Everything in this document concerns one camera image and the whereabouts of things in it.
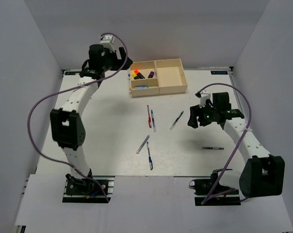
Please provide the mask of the green clear pen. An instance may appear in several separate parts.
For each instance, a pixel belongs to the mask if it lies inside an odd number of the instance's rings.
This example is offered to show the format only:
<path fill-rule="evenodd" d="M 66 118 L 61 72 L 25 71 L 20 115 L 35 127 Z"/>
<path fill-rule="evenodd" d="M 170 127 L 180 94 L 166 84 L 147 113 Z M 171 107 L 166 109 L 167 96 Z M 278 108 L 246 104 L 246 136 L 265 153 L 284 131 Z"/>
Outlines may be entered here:
<path fill-rule="evenodd" d="M 179 121 L 179 119 L 182 117 L 183 114 L 184 114 L 184 111 L 181 111 L 181 113 L 178 115 L 178 117 L 175 119 L 175 121 L 170 126 L 169 130 L 173 130 L 173 128 L 175 127 L 176 123 Z"/>

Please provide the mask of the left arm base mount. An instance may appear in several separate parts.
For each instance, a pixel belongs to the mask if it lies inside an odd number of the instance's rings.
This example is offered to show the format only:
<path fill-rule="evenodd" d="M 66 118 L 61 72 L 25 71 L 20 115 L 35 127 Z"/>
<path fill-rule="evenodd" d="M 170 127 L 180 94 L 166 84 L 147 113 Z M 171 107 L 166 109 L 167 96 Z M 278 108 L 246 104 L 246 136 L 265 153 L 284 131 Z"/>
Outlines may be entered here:
<path fill-rule="evenodd" d="M 113 193 L 114 177 L 93 176 L 98 184 L 89 179 L 76 179 L 66 174 L 63 203 L 105 203 Z"/>

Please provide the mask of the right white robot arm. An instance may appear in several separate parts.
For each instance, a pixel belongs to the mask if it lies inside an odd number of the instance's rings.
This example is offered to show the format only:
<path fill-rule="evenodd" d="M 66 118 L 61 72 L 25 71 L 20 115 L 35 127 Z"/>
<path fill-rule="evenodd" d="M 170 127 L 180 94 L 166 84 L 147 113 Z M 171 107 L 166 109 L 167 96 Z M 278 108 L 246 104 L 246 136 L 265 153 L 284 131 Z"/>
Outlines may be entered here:
<path fill-rule="evenodd" d="M 258 141 L 239 109 L 232 109 L 229 94 L 197 93 L 198 105 L 190 107 L 188 126 L 196 129 L 215 122 L 230 136 L 245 166 L 242 172 L 225 171 L 210 181 L 211 190 L 217 194 L 229 188 L 238 189 L 246 198 L 278 196 L 282 193 L 285 162 L 273 156 Z"/>

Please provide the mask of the blue clear highlighter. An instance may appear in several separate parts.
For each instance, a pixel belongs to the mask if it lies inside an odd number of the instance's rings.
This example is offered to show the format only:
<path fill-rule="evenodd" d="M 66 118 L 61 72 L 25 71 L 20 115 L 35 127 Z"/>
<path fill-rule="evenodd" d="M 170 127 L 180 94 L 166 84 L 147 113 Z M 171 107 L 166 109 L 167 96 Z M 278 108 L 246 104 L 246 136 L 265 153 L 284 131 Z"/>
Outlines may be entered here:
<path fill-rule="evenodd" d="M 148 86 L 136 86 L 134 90 L 148 89 Z"/>

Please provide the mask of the blue grip pen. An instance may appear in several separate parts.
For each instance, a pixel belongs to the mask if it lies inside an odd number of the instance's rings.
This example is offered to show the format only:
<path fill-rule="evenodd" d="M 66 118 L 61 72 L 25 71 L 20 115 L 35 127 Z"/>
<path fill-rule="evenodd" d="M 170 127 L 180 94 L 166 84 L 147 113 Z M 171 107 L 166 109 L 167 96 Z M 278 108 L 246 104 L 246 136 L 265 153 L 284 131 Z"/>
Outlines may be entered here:
<path fill-rule="evenodd" d="M 150 148 L 149 148 L 149 142 L 148 141 L 146 142 L 146 146 L 147 146 L 150 170 L 153 170 L 153 162 L 152 162 L 152 159 L 151 159 L 151 154 L 150 154 Z"/>

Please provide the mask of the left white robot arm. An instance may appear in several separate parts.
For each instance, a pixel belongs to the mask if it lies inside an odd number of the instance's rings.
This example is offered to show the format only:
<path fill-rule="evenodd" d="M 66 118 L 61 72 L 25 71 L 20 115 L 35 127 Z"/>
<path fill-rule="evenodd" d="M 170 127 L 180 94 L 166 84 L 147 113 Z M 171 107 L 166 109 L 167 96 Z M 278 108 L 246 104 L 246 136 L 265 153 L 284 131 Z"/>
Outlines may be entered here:
<path fill-rule="evenodd" d="M 65 153 L 71 168 L 71 175 L 78 178 L 77 188 L 84 194 L 90 193 L 94 182 L 92 171 L 86 162 L 82 145 L 86 138 L 86 130 L 81 116 L 92 95 L 98 90 L 101 79 L 108 70 L 126 70 L 132 60 L 128 58 L 124 47 L 119 48 L 120 59 L 116 51 L 108 46 L 93 44 L 89 47 L 89 59 L 81 68 L 79 83 L 65 104 L 50 112 L 52 139 Z"/>

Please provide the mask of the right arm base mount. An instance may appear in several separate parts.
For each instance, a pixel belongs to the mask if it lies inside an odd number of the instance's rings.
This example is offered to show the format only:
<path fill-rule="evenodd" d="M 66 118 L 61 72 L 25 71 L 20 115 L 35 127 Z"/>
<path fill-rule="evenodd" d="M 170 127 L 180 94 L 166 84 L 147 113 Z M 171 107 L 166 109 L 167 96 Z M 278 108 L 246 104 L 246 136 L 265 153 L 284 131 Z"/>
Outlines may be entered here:
<path fill-rule="evenodd" d="M 218 184 L 208 200 L 202 204 L 213 186 L 211 178 L 199 178 L 189 182 L 189 188 L 194 190 L 195 206 L 239 206 L 241 200 L 239 191 Z"/>

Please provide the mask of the purple cap highlighter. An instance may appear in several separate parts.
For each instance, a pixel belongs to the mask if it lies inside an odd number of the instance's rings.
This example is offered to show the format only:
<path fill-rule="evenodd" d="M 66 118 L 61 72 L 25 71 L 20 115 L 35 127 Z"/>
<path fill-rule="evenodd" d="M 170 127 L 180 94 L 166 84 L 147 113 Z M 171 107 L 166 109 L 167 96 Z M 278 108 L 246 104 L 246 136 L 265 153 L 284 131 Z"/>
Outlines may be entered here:
<path fill-rule="evenodd" d="M 154 71 L 151 71 L 148 75 L 148 79 L 153 78 L 153 76 L 154 76 Z"/>

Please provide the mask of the orange cap highlighter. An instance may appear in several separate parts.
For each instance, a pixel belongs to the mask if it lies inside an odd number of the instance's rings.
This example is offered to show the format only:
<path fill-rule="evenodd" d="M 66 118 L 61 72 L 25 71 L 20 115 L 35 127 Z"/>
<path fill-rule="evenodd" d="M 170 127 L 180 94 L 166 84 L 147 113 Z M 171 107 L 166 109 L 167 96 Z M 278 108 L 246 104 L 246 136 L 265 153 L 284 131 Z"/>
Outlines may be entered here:
<path fill-rule="evenodd" d="M 134 73 L 138 76 L 139 79 L 144 79 L 145 77 L 143 76 L 143 74 L 138 71 L 138 70 L 135 70 Z"/>

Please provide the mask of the black clear pen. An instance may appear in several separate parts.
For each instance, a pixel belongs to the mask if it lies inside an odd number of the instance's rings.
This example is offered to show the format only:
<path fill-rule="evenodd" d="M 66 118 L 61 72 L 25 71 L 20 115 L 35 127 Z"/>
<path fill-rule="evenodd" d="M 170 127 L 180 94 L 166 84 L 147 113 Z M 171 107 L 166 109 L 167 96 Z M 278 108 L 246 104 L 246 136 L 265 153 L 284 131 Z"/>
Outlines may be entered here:
<path fill-rule="evenodd" d="M 202 150 L 224 150 L 223 147 L 201 147 Z"/>

